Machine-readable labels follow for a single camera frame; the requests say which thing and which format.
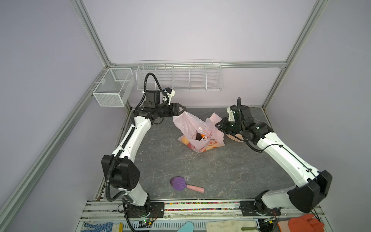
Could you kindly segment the pink plastic bag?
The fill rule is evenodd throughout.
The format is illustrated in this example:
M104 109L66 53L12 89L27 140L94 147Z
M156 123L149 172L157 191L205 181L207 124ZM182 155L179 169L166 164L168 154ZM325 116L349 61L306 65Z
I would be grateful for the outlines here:
M213 113L205 121L189 112L183 112L181 115L173 117L174 125L182 132L182 136L178 139L179 142L198 153L225 145L224 133L215 127L221 120L222 118L216 113ZM202 141L202 134L208 136L209 139Z

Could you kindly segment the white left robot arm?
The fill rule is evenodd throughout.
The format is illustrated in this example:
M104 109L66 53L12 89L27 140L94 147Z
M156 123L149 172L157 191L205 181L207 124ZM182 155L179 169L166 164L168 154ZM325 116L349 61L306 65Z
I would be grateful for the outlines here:
M107 201L121 199L125 211L140 217L150 215L151 200L139 183L140 171L135 165L137 151L155 120L179 116L186 110L181 104L171 102L175 91L162 88L152 72L146 74L144 87L142 99L129 114L129 131L112 154L101 160Z

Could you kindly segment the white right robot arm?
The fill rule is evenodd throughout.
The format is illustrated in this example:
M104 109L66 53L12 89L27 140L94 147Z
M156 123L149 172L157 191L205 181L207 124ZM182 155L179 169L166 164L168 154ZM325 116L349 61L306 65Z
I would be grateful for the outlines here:
M224 134L245 142L258 153L267 153L294 182L294 186L281 190L266 190L260 193L253 209L265 215L275 208L295 207L303 213L310 213L328 195L332 175L319 171L290 149L265 122L256 122L250 108L237 100L227 109L228 116L215 126Z

